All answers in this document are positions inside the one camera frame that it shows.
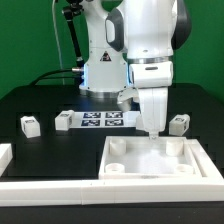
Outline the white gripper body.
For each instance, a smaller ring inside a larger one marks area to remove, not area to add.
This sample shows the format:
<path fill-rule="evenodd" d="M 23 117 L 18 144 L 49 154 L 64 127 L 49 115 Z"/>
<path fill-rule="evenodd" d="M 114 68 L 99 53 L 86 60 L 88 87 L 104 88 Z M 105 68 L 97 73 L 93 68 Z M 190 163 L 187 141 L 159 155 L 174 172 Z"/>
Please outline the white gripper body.
<path fill-rule="evenodd" d="M 137 89 L 144 130 L 159 134 L 165 130 L 173 63 L 131 64 L 129 76 Z"/>

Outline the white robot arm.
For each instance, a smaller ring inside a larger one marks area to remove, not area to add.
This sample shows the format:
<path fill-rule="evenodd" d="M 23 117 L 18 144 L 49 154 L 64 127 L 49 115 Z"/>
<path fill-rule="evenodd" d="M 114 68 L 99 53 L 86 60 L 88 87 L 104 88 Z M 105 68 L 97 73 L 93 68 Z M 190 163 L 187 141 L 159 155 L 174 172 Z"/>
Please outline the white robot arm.
<path fill-rule="evenodd" d="M 121 110 L 140 106 L 140 121 L 155 139 L 165 129 L 173 51 L 191 32 L 184 0 L 122 0 L 108 12 L 103 0 L 83 0 L 89 58 L 80 90 L 115 96 Z"/>

